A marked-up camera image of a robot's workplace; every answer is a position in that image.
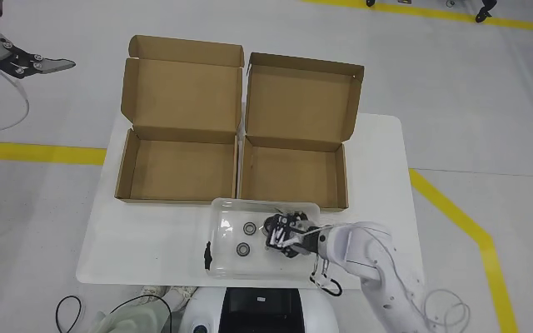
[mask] concrete floor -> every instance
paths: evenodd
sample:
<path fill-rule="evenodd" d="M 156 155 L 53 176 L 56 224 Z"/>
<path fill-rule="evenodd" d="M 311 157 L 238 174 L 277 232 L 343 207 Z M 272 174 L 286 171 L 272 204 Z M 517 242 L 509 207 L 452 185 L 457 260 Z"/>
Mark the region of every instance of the concrete floor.
<path fill-rule="evenodd" d="M 479 7 L 463 5 L 468 12 Z M 497 13 L 526 19 L 533 8 L 513 0 L 499 3 Z M 0 132 L 0 142 L 106 147 L 127 43 L 136 33 L 238 43 L 246 57 L 270 52 L 365 65 L 360 111 L 400 118 L 409 166 L 492 234 L 518 325 L 533 327 L 531 31 L 296 0 L 7 0 L 0 31 L 29 52 L 77 62 L 72 70 L 24 80 L 32 113 Z M 23 107 L 4 81 L 0 107 L 0 123 Z M 96 311 L 138 293 L 139 286 L 83 285 L 74 276 L 99 172 L 99 166 L 0 162 L 5 331 L 55 331 L 55 306 L 70 294 L 85 301 L 78 329 L 87 328 Z M 468 331 L 499 331 L 476 244 L 413 193 L 429 287 L 452 289 L 471 306 Z M 349 293 L 334 306 L 341 331 L 383 332 L 370 307 L 353 304 Z M 64 322 L 75 315 L 70 311 Z"/>

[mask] box lid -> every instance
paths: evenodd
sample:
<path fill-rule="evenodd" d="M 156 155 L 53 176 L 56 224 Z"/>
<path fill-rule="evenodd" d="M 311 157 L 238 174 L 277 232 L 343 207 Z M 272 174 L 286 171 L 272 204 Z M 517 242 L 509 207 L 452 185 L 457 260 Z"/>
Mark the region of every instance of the box lid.
<path fill-rule="evenodd" d="M 248 71 L 248 136 L 331 143 L 351 137 L 363 66 L 252 53 Z"/>
<path fill-rule="evenodd" d="M 134 128 L 237 132 L 242 46 L 135 36 L 129 55 L 121 109 Z"/>

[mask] black panel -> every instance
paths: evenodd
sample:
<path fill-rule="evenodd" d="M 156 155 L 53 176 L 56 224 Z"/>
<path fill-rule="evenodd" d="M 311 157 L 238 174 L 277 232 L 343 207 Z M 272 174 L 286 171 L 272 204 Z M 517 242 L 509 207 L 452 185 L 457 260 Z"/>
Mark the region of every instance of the black panel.
<path fill-rule="evenodd" d="M 227 288 L 219 333 L 304 333 L 297 289 Z"/>

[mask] white cable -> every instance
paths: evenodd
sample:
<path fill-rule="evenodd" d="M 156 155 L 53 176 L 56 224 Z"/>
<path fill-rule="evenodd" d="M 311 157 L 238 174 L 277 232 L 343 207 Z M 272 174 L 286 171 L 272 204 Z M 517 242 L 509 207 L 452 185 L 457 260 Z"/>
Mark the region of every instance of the white cable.
<path fill-rule="evenodd" d="M 368 235 L 370 235 L 375 241 L 377 241 L 380 244 L 380 246 L 383 248 L 383 250 L 385 250 L 386 254 L 391 259 L 392 269 L 394 270 L 394 274 L 396 276 L 396 279 L 398 279 L 398 281 L 400 282 L 400 285 L 401 285 L 401 288 L 403 289 L 405 297 L 407 298 L 407 300 L 409 300 L 411 305 L 416 309 L 416 312 L 421 316 L 422 320 L 426 324 L 426 328 L 430 332 L 435 333 L 435 331 L 431 328 L 431 326 L 442 326 L 442 327 L 444 327 L 445 332 L 447 333 L 449 328 L 460 324 L 461 322 L 463 322 L 465 320 L 465 318 L 466 318 L 466 322 L 463 325 L 463 327 L 461 328 L 459 333 L 463 333 L 466 330 L 466 327 L 468 327 L 468 325 L 470 324 L 471 310 L 470 310 L 470 307 L 453 291 L 449 291 L 447 289 L 435 289 L 433 291 L 430 291 L 426 295 L 426 297 L 424 298 L 424 301 L 422 303 L 423 304 L 422 305 L 422 310 L 423 311 L 421 311 L 418 308 L 418 306 L 416 306 L 415 302 L 409 296 L 410 292 L 407 290 L 406 284 L 404 283 L 404 281 L 400 278 L 400 275 L 398 274 L 398 270 L 396 269 L 396 262 L 394 261 L 394 258 L 392 257 L 391 252 L 389 251 L 389 249 L 387 249 L 387 247 L 376 236 L 374 236 L 371 232 L 368 231 L 368 230 L 371 230 L 370 228 L 366 228 L 364 226 L 357 226 L 354 223 L 339 223 L 339 224 L 335 224 L 335 225 L 320 226 L 317 229 L 314 229 L 314 230 L 311 230 L 311 231 L 306 232 L 304 234 L 301 234 L 301 236 L 307 236 L 307 235 L 310 235 L 310 234 L 315 233 L 315 232 L 319 232 L 319 231 L 322 231 L 322 230 L 325 230 L 325 229 L 336 228 L 338 226 L 353 226 L 354 229 L 362 229 L 364 232 L 366 232 Z M 438 322 L 438 321 L 434 321 L 427 315 L 427 309 L 426 309 L 427 308 L 427 301 L 430 299 L 431 296 L 435 295 L 437 292 L 444 292 L 444 293 L 447 293 L 449 295 L 452 295 L 459 301 L 458 303 L 454 304 L 453 306 L 450 306 L 446 310 L 446 312 L 444 314 L 444 322 L 443 323 Z M 452 323 L 448 323 L 447 321 L 448 321 L 448 315 L 450 314 L 450 311 L 455 309 L 457 306 L 462 306 L 463 313 L 462 313 L 461 318 L 459 318 L 457 321 L 454 321 Z"/>
<path fill-rule="evenodd" d="M 26 119 L 27 115 L 30 113 L 30 101 L 29 99 L 27 98 L 27 94 L 26 94 L 26 91 L 24 90 L 24 87 L 22 86 L 22 84 L 20 83 L 20 81 L 18 80 L 15 80 L 15 81 L 12 81 L 9 77 L 7 77 L 6 74 L 4 74 L 2 71 L 0 71 L 0 75 L 3 76 L 3 78 L 5 78 L 12 86 L 15 87 L 15 89 L 17 89 L 18 93 L 20 94 L 20 96 L 24 99 L 24 101 L 26 102 L 26 111 L 24 112 L 24 115 L 19 119 L 17 120 L 16 122 L 14 122 L 13 124 L 11 125 L 8 125 L 8 126 L 5 126 L 5 127 L 0 127 L 0 131 L 3 131 L 3 130 L 7 130 L 8 128 L 11 128 L 11 127 L 15 127 L 16 125 L 20 124 L 24 119 Z"/>

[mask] metal bearing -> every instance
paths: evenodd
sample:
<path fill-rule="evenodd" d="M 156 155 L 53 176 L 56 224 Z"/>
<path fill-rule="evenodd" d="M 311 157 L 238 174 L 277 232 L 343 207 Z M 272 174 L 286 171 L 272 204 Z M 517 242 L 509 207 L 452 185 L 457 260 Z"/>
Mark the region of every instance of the metal bearing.
<path fill-rule="evenodd" d="M 245 242 L 239 243 L 237 245 L 237 254 L 239 256 L 248 256 L 250 254 L 250 246 Z"/>
<path fill-rule="evenodd" d="M 251 236 L 256 233 L 257 227 L 253 222 L 246 222 L 242 228 L 245 234 Z"/>

